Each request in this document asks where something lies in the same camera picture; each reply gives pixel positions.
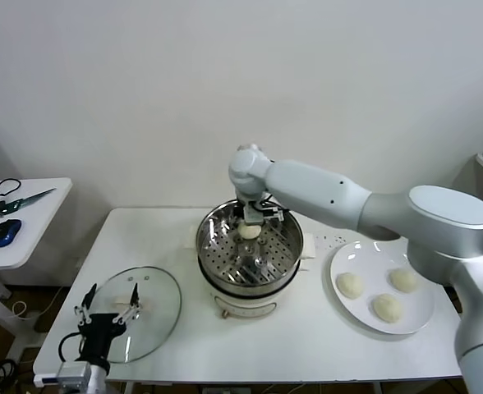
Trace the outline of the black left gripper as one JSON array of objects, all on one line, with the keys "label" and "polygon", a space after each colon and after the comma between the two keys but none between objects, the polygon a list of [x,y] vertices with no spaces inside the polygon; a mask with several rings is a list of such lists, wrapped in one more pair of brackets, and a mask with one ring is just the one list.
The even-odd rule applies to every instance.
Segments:
[{"label": "black left gripper", "polygon": [[120,313],[91,314],[90,306],[97,291],[94,284],[74,308],[78,328],[84,339],[78,360],[107,360],[112,342],[124,333],[124,325],[140,315],[138,284],[134,285],[128,306]]}]

